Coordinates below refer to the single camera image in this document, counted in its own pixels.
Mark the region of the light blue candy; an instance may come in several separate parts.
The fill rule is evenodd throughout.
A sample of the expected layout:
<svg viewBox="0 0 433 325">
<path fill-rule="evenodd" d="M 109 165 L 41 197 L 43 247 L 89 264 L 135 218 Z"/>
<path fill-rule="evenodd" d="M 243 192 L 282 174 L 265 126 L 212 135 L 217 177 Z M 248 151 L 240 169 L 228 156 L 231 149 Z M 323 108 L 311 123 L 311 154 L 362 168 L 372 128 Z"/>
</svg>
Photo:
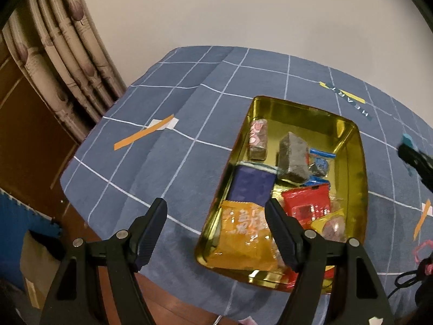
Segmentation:
<svg viewBox="0 0 433 325">
<path fill-rule="evenodd" d="M 402 145 L 406 145 L 409 148 L 412 148 L 413 150 L 417 149 L 416 143 L 414 143 L 412 137 L 409 134 L 402 134 Z"/>
</svg>

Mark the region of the red snack packet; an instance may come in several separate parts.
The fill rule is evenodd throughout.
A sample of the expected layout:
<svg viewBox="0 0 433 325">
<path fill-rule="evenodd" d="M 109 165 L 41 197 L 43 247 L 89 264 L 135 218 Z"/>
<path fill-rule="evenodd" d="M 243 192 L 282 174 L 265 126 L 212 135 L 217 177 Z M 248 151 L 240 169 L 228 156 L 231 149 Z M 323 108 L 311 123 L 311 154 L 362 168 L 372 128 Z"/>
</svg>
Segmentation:
<svg viewBox="0 0 433 325">
<path fill-rule="evenodd" d="M 304 229 L 309 229 L 311 222 L 323 217 L 330 211 L 330 186 L 319 184 L 303 186 L 284 191 L 283 210 L 295 218 Z"/>
</svg>

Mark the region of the yellow snack packet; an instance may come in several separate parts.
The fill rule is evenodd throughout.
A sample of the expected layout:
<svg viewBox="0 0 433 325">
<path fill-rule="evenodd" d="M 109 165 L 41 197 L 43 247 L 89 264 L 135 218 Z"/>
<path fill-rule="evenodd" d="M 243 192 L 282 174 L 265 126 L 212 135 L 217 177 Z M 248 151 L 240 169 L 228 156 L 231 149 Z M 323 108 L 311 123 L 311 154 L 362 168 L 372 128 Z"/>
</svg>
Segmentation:
<svg viewBox="0 0 433 325">
<path fill-rule="evenodd" d="M 212 268 L 276 271 L 279 252 L 266 222 L 264 207 L 225 200 L 221 204 L 218 243 L 206 261 Z"/>
</svg>

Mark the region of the blue dark candy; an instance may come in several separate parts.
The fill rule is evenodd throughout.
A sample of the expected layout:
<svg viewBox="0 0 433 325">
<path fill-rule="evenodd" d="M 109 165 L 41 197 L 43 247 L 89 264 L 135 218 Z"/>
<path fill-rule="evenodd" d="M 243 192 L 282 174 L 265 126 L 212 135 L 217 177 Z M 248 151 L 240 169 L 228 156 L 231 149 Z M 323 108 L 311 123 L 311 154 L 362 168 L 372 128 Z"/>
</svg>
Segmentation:
<svg viewBox="0 0 433 325">
<path fill-rule="evenodd" d="M 331 186 L 329 177 L 331 164 L 334 162 L 335 158 L 335 153 L 310 148 L 308 156 L 309 178 L 303 186 L 315 186 L 319 184 L 328 184 Z"/>
</svg>

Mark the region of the grey cake block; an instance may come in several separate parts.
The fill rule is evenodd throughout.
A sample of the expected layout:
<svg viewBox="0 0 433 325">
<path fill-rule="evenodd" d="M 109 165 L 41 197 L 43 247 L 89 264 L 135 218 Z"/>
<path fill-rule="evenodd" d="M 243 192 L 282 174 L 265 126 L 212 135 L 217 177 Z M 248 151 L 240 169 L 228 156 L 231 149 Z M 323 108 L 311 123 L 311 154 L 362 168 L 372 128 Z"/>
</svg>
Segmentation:
<svg viewBox="0 0 433 325">
<path fill-rule="evenodd" d="M 302 185 L 309 176 L 308 144 L 289 131 L 279 143 L 277 177 L 294 185 Z"/>
</svg>

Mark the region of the dark blue snack packet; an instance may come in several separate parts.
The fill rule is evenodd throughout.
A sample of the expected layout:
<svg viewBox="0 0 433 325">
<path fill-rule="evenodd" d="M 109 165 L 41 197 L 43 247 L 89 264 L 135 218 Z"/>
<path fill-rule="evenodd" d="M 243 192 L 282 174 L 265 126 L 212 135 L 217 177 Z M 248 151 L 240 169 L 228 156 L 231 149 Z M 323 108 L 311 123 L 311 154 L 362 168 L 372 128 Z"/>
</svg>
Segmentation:
<svg viewBox="0 0 433 325">
<path fill-rule="evenodd" d="M 237 165 L 226 200 L 255 203 L 264 207 L 271 198 L 276 178 L 277 175 L 271 170 L 263 170 L 244 164 Z"/>
</svg>

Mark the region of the pink white cake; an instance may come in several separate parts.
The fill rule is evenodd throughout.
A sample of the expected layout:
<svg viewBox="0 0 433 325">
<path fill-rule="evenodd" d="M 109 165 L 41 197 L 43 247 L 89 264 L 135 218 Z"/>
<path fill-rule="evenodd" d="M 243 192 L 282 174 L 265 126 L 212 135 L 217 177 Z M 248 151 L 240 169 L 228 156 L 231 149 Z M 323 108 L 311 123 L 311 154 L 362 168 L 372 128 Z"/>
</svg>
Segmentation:
<svg viewBox="0 0 433 325">
<path fill-rule="evenodd" d="M 268 121 L 255 119 L 250 123 L 248 156 L 250 160 L 264 161 L 267 156 Z"/>
</svg>

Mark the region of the cardboard box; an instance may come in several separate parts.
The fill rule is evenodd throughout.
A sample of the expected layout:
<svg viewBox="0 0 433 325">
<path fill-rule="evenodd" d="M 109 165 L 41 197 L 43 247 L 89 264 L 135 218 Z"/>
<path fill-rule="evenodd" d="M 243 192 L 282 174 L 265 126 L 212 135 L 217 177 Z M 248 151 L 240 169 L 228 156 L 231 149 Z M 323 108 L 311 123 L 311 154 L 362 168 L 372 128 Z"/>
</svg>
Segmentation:
<svg viewBox="0 0 433 325">
<path fill-rule="evenodd" d="M 26 231 L 20 258 L 20 271 L 31 305 L 42 310 L 51 284 L 60 267 L 48 249 Z"/>
</svg>

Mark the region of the blue grid tablecloth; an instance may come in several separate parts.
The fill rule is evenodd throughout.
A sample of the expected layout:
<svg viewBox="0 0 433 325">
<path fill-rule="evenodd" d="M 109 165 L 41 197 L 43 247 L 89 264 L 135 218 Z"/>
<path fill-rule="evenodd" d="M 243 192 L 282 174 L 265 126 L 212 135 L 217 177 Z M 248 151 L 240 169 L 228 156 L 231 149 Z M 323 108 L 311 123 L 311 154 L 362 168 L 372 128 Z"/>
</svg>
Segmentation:
<svg viewBox="0 0 433 325">
<path fill-rule="evenodd" d="M 111 237 L 163 197 L 168 219 L 142 273 L 173 296 L 234 320 L 275 324 L 287 294 L 245 285 L 200 266 L 194 248 L 252 99 L 268 95 L 354 121 L 368 175 L 365 248 L 396 318 L 415 309 L 413 231 L 431 198 L 396 153 L 403 134 L 432 152 L 432 129 L 402 103 L 340 70 L 270 51 L 177 48 L 150 67 L 103 116 L 61 177 L 72 206 Z"/>
</svg>

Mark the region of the beige patterned curtain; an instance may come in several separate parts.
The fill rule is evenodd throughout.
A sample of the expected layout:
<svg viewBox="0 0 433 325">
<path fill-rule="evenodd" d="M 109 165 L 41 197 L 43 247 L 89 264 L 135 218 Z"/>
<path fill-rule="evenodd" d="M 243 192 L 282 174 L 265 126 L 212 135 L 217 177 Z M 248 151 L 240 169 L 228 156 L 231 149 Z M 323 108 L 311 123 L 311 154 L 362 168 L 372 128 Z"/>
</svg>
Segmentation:
<svg viewBox="0 0 433 325">
<path fill-rule="evenodd" d="M 126 91 L 84 0 L 19 0 L 2 35 L 24 77 L 77 142 Z"/>
</svg>

